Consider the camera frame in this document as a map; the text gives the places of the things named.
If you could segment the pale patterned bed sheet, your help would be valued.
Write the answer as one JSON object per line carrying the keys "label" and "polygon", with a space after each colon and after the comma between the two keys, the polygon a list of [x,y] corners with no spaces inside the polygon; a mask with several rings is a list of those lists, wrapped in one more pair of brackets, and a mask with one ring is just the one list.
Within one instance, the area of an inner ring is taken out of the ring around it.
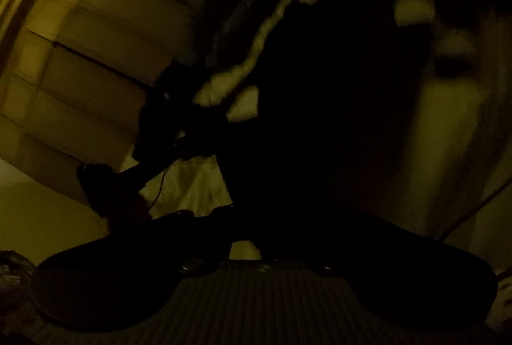
{"label": "pale patterned bed sheet", "polygon": [[[197,217],[228,211],[240,217],[218,161],[220,137],[229,124],[255,118],[258,114],[259,91],[249,82],[269,32],[284,15],[285,8],[294,0],[206,0],[188,28],[184,49],[174,60],[192,60],[211,67],[213,76],[198,93],[195,101],[203,106],[219,105],[227,113],[228,124],[213,143],[211,155],[200,154],[177,160],[140,191],[148,204],[142,212],[149,219],[159,219],[170,213],[191,211]],[[312,3],[314,0],[298,0]],[[385,222],[435,241],[447,239],[478,209],[480,199],[468,209],[446,234],[424,231],[411,219],[389,219]],[[225,231],[233,235],[234,225]],[[294,253],[323,251],[322,243],[310,246],[292,244],[283,249],[260,253],[276,258]]]}

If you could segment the large black garment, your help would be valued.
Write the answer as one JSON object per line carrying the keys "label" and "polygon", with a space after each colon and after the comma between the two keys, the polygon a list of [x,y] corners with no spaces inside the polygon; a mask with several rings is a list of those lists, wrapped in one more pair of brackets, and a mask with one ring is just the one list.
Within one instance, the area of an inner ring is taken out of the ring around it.
{"label": "large black garment", "polygon": [[511,0],[290,2],[249,76],[257,116],[220,137],[236,239],[446,234],[511,137],[510,47]]}

